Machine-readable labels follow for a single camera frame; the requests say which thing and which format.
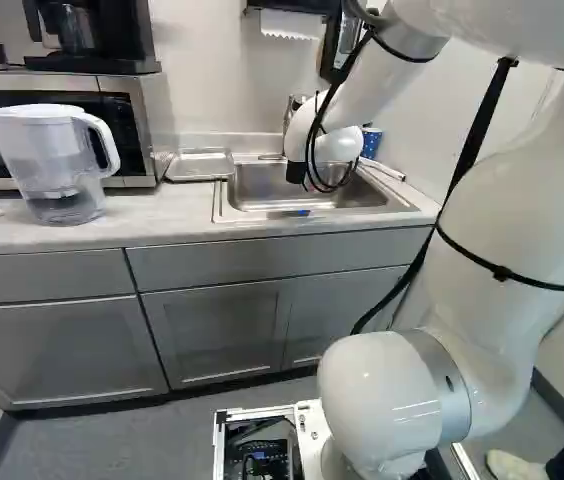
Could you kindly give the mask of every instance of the microwave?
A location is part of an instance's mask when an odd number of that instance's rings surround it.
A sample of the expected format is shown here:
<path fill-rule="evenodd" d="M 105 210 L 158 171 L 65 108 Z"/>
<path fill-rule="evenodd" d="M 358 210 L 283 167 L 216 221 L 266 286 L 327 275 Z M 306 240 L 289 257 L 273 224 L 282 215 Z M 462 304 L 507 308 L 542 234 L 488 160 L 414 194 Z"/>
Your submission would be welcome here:
<path fill-rule="evenodd" d="M 104 120 L 120 154 L 120 170 L 104 187 L 153 187 L 174 157 L 173 113 L 164 73 L 83 75 L 0 72 L 0 107 L 61 103 L 83 108 Z M 91 133 L 96 161 L 106 166 L 100 140 Z M 0 156 L 0 190 L 17 189 Z"/>

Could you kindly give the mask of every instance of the coffee maker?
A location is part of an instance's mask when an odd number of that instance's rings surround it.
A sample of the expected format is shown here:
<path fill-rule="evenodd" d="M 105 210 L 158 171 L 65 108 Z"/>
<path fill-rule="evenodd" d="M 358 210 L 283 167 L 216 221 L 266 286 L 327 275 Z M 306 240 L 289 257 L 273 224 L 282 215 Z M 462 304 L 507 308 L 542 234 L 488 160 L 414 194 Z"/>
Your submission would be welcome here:
<path fill-rule="evenodd" d="M 31 39 L 57 48 L 45 57 L 24 57 L 30 70 L 114 75 L 161 71 L 148 0 L 23 0 L 23 6 Z"/>

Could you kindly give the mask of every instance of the blue cup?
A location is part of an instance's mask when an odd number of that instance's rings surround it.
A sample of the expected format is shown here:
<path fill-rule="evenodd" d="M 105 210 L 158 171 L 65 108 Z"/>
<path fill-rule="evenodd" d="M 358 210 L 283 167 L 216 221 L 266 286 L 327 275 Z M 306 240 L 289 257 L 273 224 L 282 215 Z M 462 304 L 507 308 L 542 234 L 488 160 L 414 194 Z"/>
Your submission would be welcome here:
<path fill-rule="evenodd" d="M 370 160 L 375 160 L 378 154 L 378 149 L 380 148 L 380 143 L 382 143 L 382 135 L 384 132 L 379 128 L 364 127 L 362 129 L 362 135 L 364 136 L 364 148 L 362 149 L 362 156 Z"/>

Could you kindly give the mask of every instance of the kitchen sink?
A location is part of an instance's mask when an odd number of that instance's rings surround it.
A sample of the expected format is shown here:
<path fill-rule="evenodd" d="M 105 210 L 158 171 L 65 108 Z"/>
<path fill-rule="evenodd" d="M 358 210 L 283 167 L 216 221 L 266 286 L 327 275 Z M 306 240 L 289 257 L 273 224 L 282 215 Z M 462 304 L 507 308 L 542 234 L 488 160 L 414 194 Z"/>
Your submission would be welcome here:
<path fill-rule="evenodd" d="M 340 180 L 346 165 L 333 164 L 319 171 L 327 183 Z M 214 222 L 261 221 L 297 217 L 360 215 L 418 211 L 393 192 L 373 168 L 360 165 L 349 182 L 333 193 L 285 179 L 286 160 L 248 159 L 235 162 L 226 181 L 215 184 Z"/>

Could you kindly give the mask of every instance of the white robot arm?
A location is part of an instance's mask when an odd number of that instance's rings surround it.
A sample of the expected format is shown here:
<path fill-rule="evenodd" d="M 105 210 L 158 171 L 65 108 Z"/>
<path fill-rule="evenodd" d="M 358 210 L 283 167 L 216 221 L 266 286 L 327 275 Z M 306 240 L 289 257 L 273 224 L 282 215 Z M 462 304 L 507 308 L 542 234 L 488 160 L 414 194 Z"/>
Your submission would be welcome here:
<path fill-rule="evenodd" d="M 404 58 L 367 45 L 324 115 L 317 162 L 353 160 L 354 125 L 426 65 L 410 60 L 451 36 L 564 69 L 564 0 L 393 0 L 382 16 L 382 39 Z M 304 161 L 314 108 L 291 122 L 290 161 Z M 347 337 L 323 357 L 326 480 L 339 453 L 367 480 L 407 478 L 426 450 L 495 431 L 522 405 L 539 343 L 564 313 L 564 88 L 514 147 L 460 182 L 420 276 L 430 300 L 420 328 Z"/>

